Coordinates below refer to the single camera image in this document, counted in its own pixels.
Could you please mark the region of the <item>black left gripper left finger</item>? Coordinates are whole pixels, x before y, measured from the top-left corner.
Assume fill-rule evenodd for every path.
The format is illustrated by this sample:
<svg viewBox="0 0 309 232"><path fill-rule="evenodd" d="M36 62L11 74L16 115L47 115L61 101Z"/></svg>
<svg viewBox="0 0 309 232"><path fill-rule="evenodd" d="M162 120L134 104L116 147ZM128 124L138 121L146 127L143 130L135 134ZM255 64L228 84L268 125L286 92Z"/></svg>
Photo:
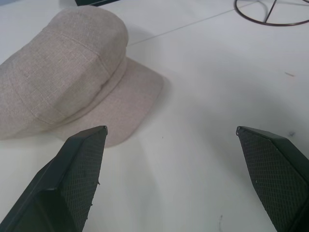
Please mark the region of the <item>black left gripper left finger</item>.
<svg viewBox="0 0 309 232"><path fill-rule="evenodd" d="M68 138L33 177L0 230L81 232L99 185L107 134L106 126L97 126Z"/></svg>

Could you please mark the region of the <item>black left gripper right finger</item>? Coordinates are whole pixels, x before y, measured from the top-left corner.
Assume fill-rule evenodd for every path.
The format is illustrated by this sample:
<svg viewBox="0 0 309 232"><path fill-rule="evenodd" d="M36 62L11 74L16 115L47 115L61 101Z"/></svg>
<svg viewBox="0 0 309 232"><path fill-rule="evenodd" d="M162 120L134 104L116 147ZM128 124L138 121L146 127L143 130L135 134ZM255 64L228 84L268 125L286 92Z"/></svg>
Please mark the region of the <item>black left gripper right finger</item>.
<svg viewBox="0 0 309 232"><path fill-rule="evenodd" d="M309 230L309 160L282 136L239 126L253 188L278 232Z"/></svg>

